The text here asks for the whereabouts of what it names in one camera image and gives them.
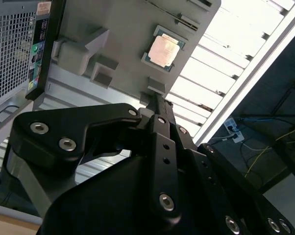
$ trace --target gray wall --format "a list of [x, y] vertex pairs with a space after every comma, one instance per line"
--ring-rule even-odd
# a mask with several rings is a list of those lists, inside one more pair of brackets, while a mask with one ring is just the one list
[[264, 196], [292, 223], [295, 228], [295, 177], [288, 176]]

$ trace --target white louvered panel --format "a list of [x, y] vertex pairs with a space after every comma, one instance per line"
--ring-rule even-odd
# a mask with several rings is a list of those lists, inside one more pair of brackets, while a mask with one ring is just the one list
[[196, 49], [193, 51], [191, 57], [209, 65], [210, 67], [230, 77], [232, 77], [233, 75], [240, 76], [244, 70], [243, 68], [199, 46], [197, 46]]
[[174, 104], [180, 105], [180, 106], [182, 106], [192, 112], [200, 114], [201, 116], [206, 117], [206, 118], [208, 118], [211, 114], [209, 111], [207, 111], [203, 108], [200, 108], [200, 107], [196, 106], [195, 104], [192, 104], [188, 101], [185, 101], [184, 99], [181, 99], [173, 94], [168, 94], [166, 97], [166, 100], [168, 100]]
[[235, 80], [212, 67], [190, 58], [181, 72], [181, 76], [210, 89], [226, 94]]
[[269, 35], [284, 18], [279, 11], [262, 0], [223, 0], [221, 8], [238, 17], [237, 21]]
[[52, 97], [49, 97], [48, 95], [45, 95], [44, 104], [45, 105], [50, 105], [51, 107], [55, 107], [55, 108], [58, 108], [58, 109], [70, 108], [70, 106], [68, 106], [68, 105], [64, 105], [64, 104], [61, 104], [61, 103], [53, 100]]
[[231, 48], [227, 48], [227, 46], [221, 45], [208, 37], [203, 36], [199, 44], [211, 52], [214, 52], [215, 54], [220, 55], [230, 62], [240, 66], [241, 68], [246, 68], [250, 63], [245, 56], [237, 54], [232, 51]]
[[[101, 86], [96, 85], [95, 83], [90, 82], [90, 79], [63, 70], [53, 63], [51, 64], [49, 69], [49, 77], [57, 80], [62, 84], [67, 84], [68, 86], [77, 89], [78, 91], [84, 91], [85, 93], [93, 96], [96, 95], [96, 97], [105, 100], [108, 103], [127, 103], [132, 105], [136, 109], [145, 107], [144, 105], [140, 104], [140, 101], [137, 99], [134, 99], [111, 88], [105, 89]], [[62, 100], [68, 102], [68, 100], [71, 100], [71, 98], [66, 97]]]
[[185, 117], [186, 119], [194, 122], [195, 124], [203, 124], [206, 121], [205, 117], [196, 114], [188, 109], [185, 109], [179, 105], [174, 105], [172, 110], [175, 115], [178, 115], [179, 117]]
[[205, 31], [205, 35], [242, 55], [255, 56], [265, 43], [265, 39], [261, 38], [261, 30], [255, 30], [237, 17], [220, 10]]
[[92, 106], [92, 105], [103, 104], [85, 95], [68, 90], [59, 84], [48, 82], [48, 85], [49, 85], [49, 90], [46, 91], [47, 94], [52, 95], [55, 98], [58, 98], [60, 100], [65, 100], [67, 103], [70, 103], [74, 106], [82, 107], [82, 106]]
[[178, 77], [171, 92], [190, 100], [195, 104], [203, 104], [215, 109], [222, 97], [182, 77]]
[[[238, 49], [240, 49], [242, 50], [240, 54], [250, 55], [253, 58], [250, 58], [250, 56], [248, 57], [251, 61], [249, 65], [245, 68], [241, 76], [236, 79], [235, 84], [194, 137], [194, 142], [197, 145], [208, 141], [214, 135], [247, 92], [251, 90], [281, 51], [295, 36], [295, 4], [290, 2], [290, 0], [263, 0], [261, 2], [259, 0], [226, 0], [224, 4], [228, 4], [227, 7], [225, 5], [224, 7], [228, 8], [229, 12], [221, 8], [213, 20], [215, 23], [218, 22], [219, 24], [217, 25], [212, 22], [205, 32], [205, 36], [232, 51], [238, 52]], [[253, 23], [253, 27], [246, 27], [246, 29], [243, 27], [246, 25], [246, 22], [242, 21], [241, 18], [245, 16], [238, 13], [239, 5], [237, 4], [241, 5], [240, 7], [242, 7], [242, 9], [247, 7], [247, 16], [252, 18], [252, 14], [256, 15], [255, 17], [257, 19], [255, 23]], [[286, 10], [282, 9], [279, 5], [284, 5], [285, 9], [290, 8], [290, 11], [286, 12]], [[264, 35], [266, 40], [260, 37], [260, 30], [269, 34], [269, 37]], [[251, 33], [251, 37], [245, 38], [249, 32]], [[260, 41], [260, 43], [258, 43], [255, 39], [263, 40], [264, 44], [262, 45]]]
[[285, 8], [288, 11], [295, 4], [294, 0], [272, 0], [272, 1], [277, 3], [278, 5], [282, 6], [283, 8]]

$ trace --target black cable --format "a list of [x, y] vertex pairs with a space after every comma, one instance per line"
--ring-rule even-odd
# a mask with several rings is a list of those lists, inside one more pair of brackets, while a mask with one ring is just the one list
[[10, 199], [11, 194], [12, 194], [12, 192], [9, 194], [9, 196], [8, 196], [8, 198], [6, 199], [5, 204], [4, 204], [3, 206], [6, 206], [6, 205], [7, 205], [8, 201], [9, 201], [9, 199]]
[[273, 120], [277, 120], [277, 121], [282, 121], [282, 122], [288, 123], [288, 124], [292, 125], [293, 127], [295, 127], [295, 123], [292, 123], [290, 121], [286, 121], [286, 120], [283, 120], [283, 119], [280, 119], [280, 118], [276, 118], [276, 117], [274, 117], [272, 119]]
[[2, 200], [2, 202], [0, 203], [0, 206], [3, 205], [3, 203], [6, 201], [6, 199], [9, 197], [9, 195], [11, 194], [11, 192], [7, 193], [6, 197], [4, 198], [4, 200]]
[[244, 154], [243, 154], [243, 145], [244, 145], [245, 142], [247, 142], [249, 139], [246, 139], [245, 141], [243, 141], [243, 142], [240, 144], [240, 148], [239, 148], [239, 150], [240, 150], [240, 156], [241, 156], [242, 159], [244, 160], [247, 169], [249, 169], [250, 166], [248, 165], [247, 160], [246, 160], [245, 157], [244, 157]]
[[223, 142], [223, 140], [215, 141], [214, 143], [210, 143], [210, 145], [214, 145], [214, 144], [217, 144], [217, 143], [220, 143], [220, 142]]
[[237, 133], [237, 132], [241, 132], [243, 131], [244, 129], [246, 129], [247, 127], [245, 126], [244, 128], [242, 129], [238, 129], [238, 131], [233, 131], [233, 127], [232, 126], [228, 126], [227, 129], [233, 133]]

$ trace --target metal mesh grille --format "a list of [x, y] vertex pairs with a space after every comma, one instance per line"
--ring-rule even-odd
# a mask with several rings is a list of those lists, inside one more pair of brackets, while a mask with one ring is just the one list
[[0, 16], [0, 98], [28, 79], [35, 12]]

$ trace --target electrical cable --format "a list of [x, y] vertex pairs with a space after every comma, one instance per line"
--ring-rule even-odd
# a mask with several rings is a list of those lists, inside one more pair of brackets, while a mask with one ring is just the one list
[[233, 132], [233, 133], [241, 132], [241, 131], [243, 131], [243, 130], [246, 129], [246, 128], [247, 128], [247, 127], [244, 127], [244, 128], [242, 128], [242, 129], [238, 129], [238, 131], [234, 131], [232, 126], [228, 126], [228, 127], [227, 127], [227, 129], [228, 129], [229, 131]]
[[249, 145], [246, 145], [244, 142], [241, 142], [242, 145], [244, 145], [245, 147], [247, 147], [248, 149], [252, 150], [252, 151], [263, 151], [264, 149], [255, 149], [255, 148], [251, 148]]
[[[245, 144], [245, 142], [240, 142], [242, 143], [242, 145], [244, 145], [245, 147], [247, 147], [248, 149], [252, 150], [252, 151], [263, 151], [264, 149], [255, 149], [255, 148], [251, 148], [249, 145]], [[290, 144], [290, 143], [295, 143], [295, 141], [290, 141], [290, 142], [287, 142], [286, 144]]]
[[[244, 157], [244, 155], [243, 155], [242, 147], [243, 147], [244, 143], [245, 143], [246, 141], [250, 140], [250, 139], [251, 139], [251, 138], [246, 139], [244, 142], [241, 142], [242, 144], [240, 145], [240, 155], [241, 155], [241, 157], [242, 157], [242, 159], [243, 159], [243, 161], [244, 161], [244, 163], [245, 163], [247, 169], [249, 169], [249, 165], [248, 165], [248, 162], [247, 162], [247, 160], [245, 159], [245, 157]], [[262, 186], [264, 185], [264, 179], [263, 179], [263, 177], [261, 176], [261, 174], [255, 172], [255, 171], [253, 171], [253, 170], [251, 170], [250, 172], [254, 173], [256, 176], [258, 176], [258, 177], [260, 178], [260, 180], [261, 180], [261, 184], [262, 184], [260, 187], [262, 187]]]
[[276, 118], [276, 117], [273, 117], [273, 118], [263, 118], [263, 119], [254, 119], [254, 118], [245, 118], [245, 117], [234, 117], [236, 119], [240, 119], [240, 120], [243, 120], [243, 121], [273, 121], [273, 120], [277, 120], [277, 121], [282, 121], [282, 122], [285, 122], [285, 123], [288, 123], [292, 126], [295, 126], [294, 123], [290, 122], [290, 121], [286, 121], [286, 120], [283, 120], [283, 119], [280, 119], [280, 118]]
[[214, 137], [214, 138], [211, 138], [211, 140], [220, 140], [220, 139], [228, 139], [228, 138], [232, 138], [235, 134], [231, 134], [229, 136], [221, 136], [221, 137]]
[[214, 145], [214, 144], [217, 144], [217, 143], [220, 143], [220, 142], [223, 142], [223, 140], [215, 141], [214, 143], [211, 143], [210, 145]]
[[2, 202], [0, 203], [0, 206], [3, 206], [3, 203], [4, 203], [7, 199], [9, 199], [10, 195], [11, 195], [11, 192], [7, 193], [7, 195], [6, 195], [6, 197], [4, 198], [4, 200], [2, 200]]
[[12, 192], [9, 194], [8, 198], [6, 199], [6, 202], [5, 202], [4, 206], [7, 205], [7, 203], [8, 203], [8, 201], [9, 201], [11, 195], [12, 195]]
[[[291, 132], [288, 132], [288, 133], [282, 135], [281, 137], [278, 137], [275, 141], [281, 140], [282, 138], [284, 138], [284, 137], [286, 137], [286, 136], [292, 134], [293, 132], [295, 132], [295, 129], [294, 129], [293, 131], [291, 131]], [[251, 169], [253, 168], [253, 166], [255, 165], [255, 163], [259, 160], [259, 158], [262, 156], [262, 154], [263, 154], [266, 150], [268, 150], [268, 148], [269, 148], [269, 146], [267, 146], [267, 147], [266, 147], [266, 148], [265, 148], [265, 149], [264, 149], [264, 150], [263, 150], [263, 151], [262, 151], [262, 152], [256, 157], [256, 159], [254, 160], [254, 162], [252, 163], [252, 165], [251, 165], [250, 168], [248, 169], [248, 171], [247, 171], [245, 177], [249, 174], [249, 172], [251, 171]]]
[[246, 160], [246, 162], [249, 164], [249, 161], [251, 161], [251, 159], [257, 157], [258, 155], [259, 155], [259, 154], [254, 154], [253, 156], [249, 157], [249, 158]]

